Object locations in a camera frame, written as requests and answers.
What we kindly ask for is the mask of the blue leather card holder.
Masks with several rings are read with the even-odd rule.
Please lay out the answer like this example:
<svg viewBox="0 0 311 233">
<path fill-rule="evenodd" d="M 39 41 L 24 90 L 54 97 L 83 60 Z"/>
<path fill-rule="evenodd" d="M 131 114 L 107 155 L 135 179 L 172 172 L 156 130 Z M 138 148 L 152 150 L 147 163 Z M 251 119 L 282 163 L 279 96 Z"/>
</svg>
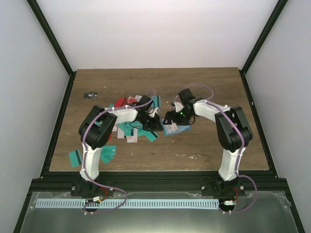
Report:
<svg viewBox="0 0 311 233">
<path fill-rule="evenodd" d="M 178 134 L 178 133 L 182 133 L 182 132 L 186 132 L 191 130 L 191 126 L 190 125 L 186 125 L 186 126 L 177 126 L 175 123 L 173 123 L 172 125 L 165 125 L 163 123 L 163 119 L 161 120 L 161 125 L 163 127 L 163 134 L 164 136 L 169 136 L 169 135 L 174 135 L 174 134 Z"/>
</svg>

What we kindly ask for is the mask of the teal striped card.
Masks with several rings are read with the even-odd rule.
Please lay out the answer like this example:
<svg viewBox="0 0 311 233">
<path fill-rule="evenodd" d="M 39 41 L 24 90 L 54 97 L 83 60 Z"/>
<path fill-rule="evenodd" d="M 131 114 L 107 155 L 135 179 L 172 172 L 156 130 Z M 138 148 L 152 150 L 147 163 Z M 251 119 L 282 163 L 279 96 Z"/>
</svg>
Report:
<svg viewBox="0 0 311 233">
<path fill-rule="evenodd" d="M 150 142 L 154 142 L 158 138 L 158 134 L 152 131 L 146 131 L 144 135 L 148 138 Z"/>
</svg>

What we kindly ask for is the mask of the white card red pattern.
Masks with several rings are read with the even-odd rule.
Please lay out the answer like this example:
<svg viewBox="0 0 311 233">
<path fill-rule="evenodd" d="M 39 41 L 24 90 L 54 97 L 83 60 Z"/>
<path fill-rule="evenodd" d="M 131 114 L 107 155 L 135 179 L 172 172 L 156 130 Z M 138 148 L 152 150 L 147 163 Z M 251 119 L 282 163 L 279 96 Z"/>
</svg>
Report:
<svg viewBox="0 0 311 233">
<path fill-rule="evenodd" d="M 173 122 L 172 124 L 165 125 L 168 133 L 173 133 L 178 131 L 178 126 Z"/>
</svg>

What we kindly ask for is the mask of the teal VIP card front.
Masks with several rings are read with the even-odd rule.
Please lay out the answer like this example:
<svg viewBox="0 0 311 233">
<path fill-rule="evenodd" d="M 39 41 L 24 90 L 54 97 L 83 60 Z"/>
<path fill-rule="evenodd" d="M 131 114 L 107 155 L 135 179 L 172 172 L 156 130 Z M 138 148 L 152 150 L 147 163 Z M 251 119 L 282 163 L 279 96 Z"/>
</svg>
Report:
<svg viewBox="0 0 311 233">
<path fill-rule="evenodd" d="M 114 156 L 116 155 L 116 146 L 103 146 L 100 154 L 100 159 L 104 162 L 104 164 L 109 163 Z"/>
</svg>

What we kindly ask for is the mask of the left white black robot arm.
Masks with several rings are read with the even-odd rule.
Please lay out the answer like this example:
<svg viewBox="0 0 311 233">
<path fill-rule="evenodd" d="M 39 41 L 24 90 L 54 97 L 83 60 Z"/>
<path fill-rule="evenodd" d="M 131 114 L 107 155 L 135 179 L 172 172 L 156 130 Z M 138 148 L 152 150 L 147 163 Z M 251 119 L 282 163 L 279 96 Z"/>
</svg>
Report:
<svg viewBox="0 0 311 233">
<path fill-rule="evenodd" d="M 163 130 L 158 107 L 153 99 L 143 95 L 139 101 L 123 103 L 120 107 L 103 108 L 95 105 L 79 128 L 83 145 L 80 186 L 88 196 L 99 192 L 99 160 L 101 150 L 106 145 L 115 125 L 139 122 L 140 129 L 147 132 Z"/>
</svg>

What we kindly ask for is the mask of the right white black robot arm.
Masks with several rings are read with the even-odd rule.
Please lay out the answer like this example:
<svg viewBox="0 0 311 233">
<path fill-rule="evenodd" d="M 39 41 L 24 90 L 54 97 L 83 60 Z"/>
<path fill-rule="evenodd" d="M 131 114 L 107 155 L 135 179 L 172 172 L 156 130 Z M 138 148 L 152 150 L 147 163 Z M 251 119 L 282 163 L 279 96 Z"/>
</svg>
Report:
<svg viewBox="0 0 311 233">
<path fill-rule="evenodd" d="M 174 110 L 165 114 L 165 126 L 186 126 L 191 118 L 204 117 L 216 124 L 218 140 L 223 147 L 222 163 L 218 170 L 221 180 L 216 183 L 216 191 L 223 196 L 233 190 L 231 180 L 239 176 L 242 155 L 253 139 L 253 132 L 240 106 L 221 106 L 208 99 L 196 98 L 190 89 L 179 94 L 180 102 L 172 103 Z"/>
</svg>

